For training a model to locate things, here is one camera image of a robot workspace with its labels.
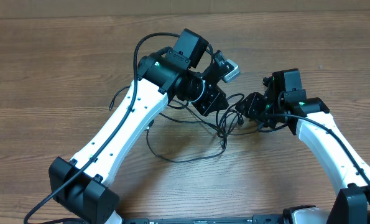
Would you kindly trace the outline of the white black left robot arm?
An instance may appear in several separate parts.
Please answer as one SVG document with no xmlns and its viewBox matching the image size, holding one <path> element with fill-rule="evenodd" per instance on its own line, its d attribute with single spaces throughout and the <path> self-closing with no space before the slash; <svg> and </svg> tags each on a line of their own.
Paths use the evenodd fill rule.
<svg viewBox="0 0 370 224">
<path fill-rule="evenodd" d="M 218 87 L 239 75 L 239 67 L 202 36 L 185 29 L 173 47 L 133 61 L 134 79 L 121 104 L 96 136 L 69 161 L 49 167 L 51 199 L 83 223 L 121 223 L 119 196 L 110 189 L 124 158 L 151 122 L 177 98 L 202 115 L 225 110 Z"/>
</svg>

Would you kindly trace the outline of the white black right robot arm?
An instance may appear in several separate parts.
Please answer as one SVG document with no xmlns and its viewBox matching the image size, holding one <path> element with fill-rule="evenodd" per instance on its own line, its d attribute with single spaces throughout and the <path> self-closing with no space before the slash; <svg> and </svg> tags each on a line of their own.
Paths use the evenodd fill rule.
<svg viewBox="0 0 370 224">
<path fill-rule="evenodd" d="M 335 191 L 330 211 L 314 205 L 284 209 L 279 223 L 370 223 L 370 166 L 337 127 L 320 98 L 307 98 L 300 71 L 274 72 L 262 81 L 264 93 L 254 92 L 236 105 L 261 131 L 288 127 L 312 151 Z"/>
</svg>

